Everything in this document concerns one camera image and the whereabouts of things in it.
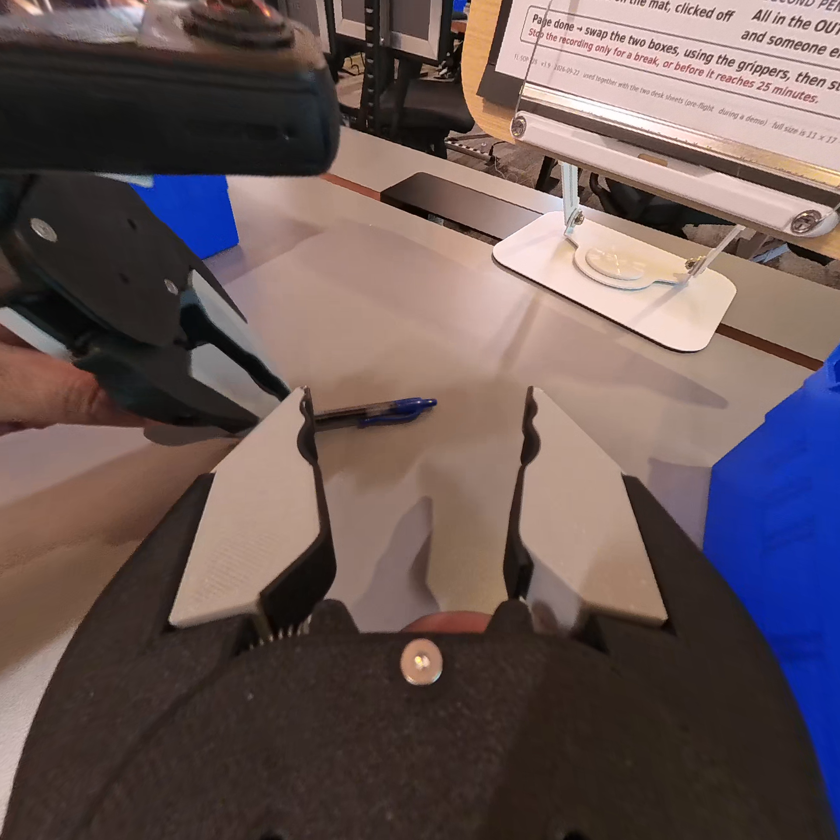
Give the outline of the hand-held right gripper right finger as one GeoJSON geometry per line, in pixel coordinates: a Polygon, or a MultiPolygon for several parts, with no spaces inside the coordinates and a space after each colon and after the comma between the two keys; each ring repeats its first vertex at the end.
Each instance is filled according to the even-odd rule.
{"type": "Polygon", "coordinates": [[[593,616],[660,629],[668,614],[620,466],[542,389],[527,390],[502,562],[538,632],[593,616]]]}

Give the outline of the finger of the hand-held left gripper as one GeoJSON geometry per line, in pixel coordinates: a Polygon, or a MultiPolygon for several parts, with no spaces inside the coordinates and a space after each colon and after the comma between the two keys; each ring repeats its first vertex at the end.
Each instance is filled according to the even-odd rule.
{"type": "Polygon", "coordinates": [[[182,294],[190,372],[233,403],[281,403],[291,392],[221,287],[191,271],[182,294]]]}
{"type": "Polygon", "coordinates": [[[248,431],[257,415],[192,377],[188,354],[176,346],[89,346],[72,360],[90,373],[123,411],[158,424],[248,431]]]}

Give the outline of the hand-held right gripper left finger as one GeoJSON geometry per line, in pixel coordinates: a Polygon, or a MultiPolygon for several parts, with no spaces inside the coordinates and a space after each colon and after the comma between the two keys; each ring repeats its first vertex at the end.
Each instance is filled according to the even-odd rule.
{"type": "Polygon", "coordinates": [[[337,562],[314,432],[303,386],[213,470],[172,626],[303,627],[325,598],[337,562]]]}

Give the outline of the blue plastic bin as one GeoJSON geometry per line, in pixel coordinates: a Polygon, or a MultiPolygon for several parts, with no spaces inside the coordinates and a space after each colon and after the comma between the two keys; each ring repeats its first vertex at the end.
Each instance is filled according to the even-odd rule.
{"type": "Polygon", "coordinates": [[[131,186],[199,258],[238,246],[225,175],[155,175],[135,180],[131,186]]]}
{"type": "Polygon", "coordinates": [[[712,467],[703,543],[780,661],[838,818],[838,348],[712,467]]]}

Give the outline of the blue pen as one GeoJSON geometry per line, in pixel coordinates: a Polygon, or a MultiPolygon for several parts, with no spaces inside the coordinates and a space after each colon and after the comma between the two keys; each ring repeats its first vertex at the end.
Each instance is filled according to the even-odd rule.
{"type": "Polygon", "coordinates": [[[438,405],[438,400],[407,397],[393,401],[367,403],[317,413],[314,425],[319,432],[339,428],[366,428],[409,424],[438,405]]]}

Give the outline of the person's left hand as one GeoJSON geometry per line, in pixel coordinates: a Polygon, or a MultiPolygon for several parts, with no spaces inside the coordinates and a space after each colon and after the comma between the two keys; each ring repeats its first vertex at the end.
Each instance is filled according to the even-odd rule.
{"type": "Polygon", "coordinates": [[[55,425],[143,427],[96,378],[1,328],[1,435],[55,425]]]}

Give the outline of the grey panel on black stand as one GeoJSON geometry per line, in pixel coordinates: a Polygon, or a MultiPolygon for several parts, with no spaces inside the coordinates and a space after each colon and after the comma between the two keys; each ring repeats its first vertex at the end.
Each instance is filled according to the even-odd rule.
{"type": "Polygon", "coordinates": [[[392,3],[390,1],[332,1],[332,22],[338,40],[346,41],[354,46],[362,46],[369,42],[366,9],[372,8],[380,14],[379,43],[383,47],[391,46],[390,23],[392,17],[392,3]]]}
{"type": "Polygon", "coordinates": [[[438,64],[446,56],[452,1],[389,1],[386,44],[402,56],[438,64]]]}

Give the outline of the white document stand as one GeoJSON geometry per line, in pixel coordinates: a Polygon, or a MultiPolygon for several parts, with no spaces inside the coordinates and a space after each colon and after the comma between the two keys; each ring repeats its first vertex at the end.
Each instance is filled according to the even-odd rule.
{"type": "Polygon", "coordinates": [[[476,95],[485,113],[508,116],[497,134],[562,164],[563,211],[549,212],[501,240],[493,257],[524,279],[667,349],[703,350],[736,288],[712,269],[746,229],[816,249],[838,235],[838,171],[713,140],[688,143],[656,125],[619,124],[606,106],[498,72],[494,55],[511,2],[497,22],[476,95]],[[595,220],[585,220],[578,188],[587,170],[733,223],[708,255],[682,259],[595,220]]]}

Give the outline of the black office chair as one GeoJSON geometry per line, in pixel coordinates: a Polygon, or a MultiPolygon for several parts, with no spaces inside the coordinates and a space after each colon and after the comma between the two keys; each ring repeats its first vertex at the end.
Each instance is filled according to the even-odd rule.
{"type": "Polygon", "coordinates": [[[589,187],[604,212],[679,238],[687,226],[732,226],[733,223],[636,187],[590,174],[589,187]]]}
{"type": "Polygon", "coordinates": [[[415,61],[399,60],[394,81],[380,97],[381,136],[446,160],[447,137],[470,132],[475,121],[461,82],[424,77],[422,68],[415,61]]]}

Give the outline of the printed instruction sheet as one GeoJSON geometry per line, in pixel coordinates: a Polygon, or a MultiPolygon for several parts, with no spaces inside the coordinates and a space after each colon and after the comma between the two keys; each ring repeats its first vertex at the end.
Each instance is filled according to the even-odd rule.
{"type": "Polygon", "coordinates": [[[494,58],[627,127],[838,171],[838,1],[511,2],[494,58]]]}

